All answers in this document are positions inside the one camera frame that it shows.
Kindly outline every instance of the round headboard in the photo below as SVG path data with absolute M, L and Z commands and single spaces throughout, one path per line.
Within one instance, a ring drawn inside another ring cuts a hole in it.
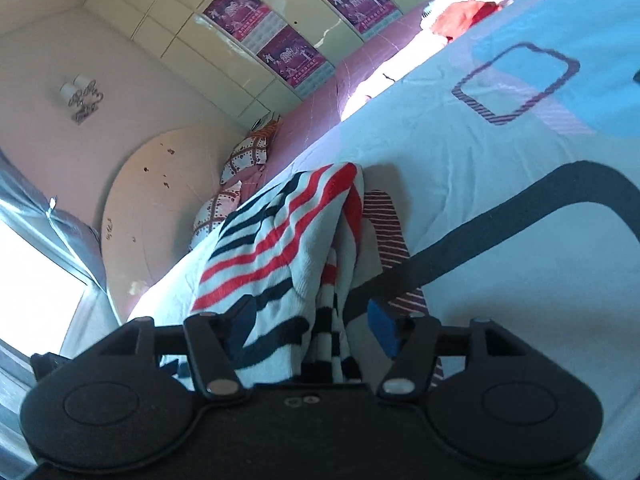
M 121 168 L 102 217 L 102 258 L 120 322 L 186 254 L 193 219 L 218 190 L 240 140 L 212 126 L 174 130 L 144 144 Z

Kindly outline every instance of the window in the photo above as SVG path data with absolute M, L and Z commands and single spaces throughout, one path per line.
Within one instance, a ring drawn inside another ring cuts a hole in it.
M 0 340 L 24 355 L 60 353 L 88 284 L 0 221 Z

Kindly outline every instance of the wall sconce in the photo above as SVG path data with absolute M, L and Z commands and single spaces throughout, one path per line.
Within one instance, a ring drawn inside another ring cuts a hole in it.
M 71 116 L 76 124 L 81 124 L 88 116 L 98 109 L 98 103 L 104 99 L 104 94 L 95 87 L 95 79 L 79 74 L 73 83 L 64 83 L 60 95 L 69 107 L 77 107 L 78 111 Z

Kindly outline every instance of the pillowcase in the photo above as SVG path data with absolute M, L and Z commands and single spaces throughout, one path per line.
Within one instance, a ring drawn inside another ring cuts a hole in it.
M 189 251 L 193 251 L 213 229 L 222 224 L 226 217 L 238 208 L 241 189 L 242 182 L 236 182 L 233 186 L 223 189 L 204 203 L 193 221 L 193 237 L 191 238 Z
M 249 134 L 231 151 L 222 169 L 220 186 L 226 188 L 249 178 L 257 168 L 267 163 L 267 148 L 277 128 L 278 121 L 271 121 L 264 128 Z

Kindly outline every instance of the curtain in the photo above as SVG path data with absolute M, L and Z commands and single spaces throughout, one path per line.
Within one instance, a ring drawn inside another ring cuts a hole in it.
M 55 208 L 0 151 L 0 212 L 106 291 L 98 233 L 75 216 Z
M 61 354 L 73 358 L 118 327 L 106 293 L 98 233 L 55 207 L 0 151 L 0 221 L 67 270 L 86 278 Z M 13 480 L 33 465 L 20 434 L 20 406 L 35 384 L 28 358 L 0 340 L 0 478 Z

